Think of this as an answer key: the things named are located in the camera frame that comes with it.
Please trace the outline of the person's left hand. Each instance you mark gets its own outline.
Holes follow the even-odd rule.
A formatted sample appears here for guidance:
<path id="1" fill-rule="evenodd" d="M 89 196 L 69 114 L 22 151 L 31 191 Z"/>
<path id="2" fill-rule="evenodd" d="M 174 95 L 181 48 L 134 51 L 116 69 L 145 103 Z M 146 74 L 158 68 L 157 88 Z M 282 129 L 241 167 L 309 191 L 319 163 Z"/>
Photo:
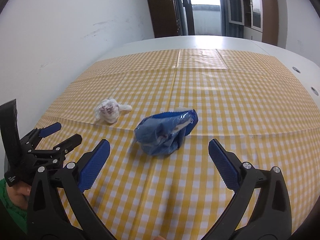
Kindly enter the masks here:
<path id="1" fill-rule="evenodd" d="M 7 194 L 11 202 L 22 210 L 28 208 L 28 197 L 30 196 L 31 186 L 23 181 L 19 181 L 13 186 L 6 186 Z"/>

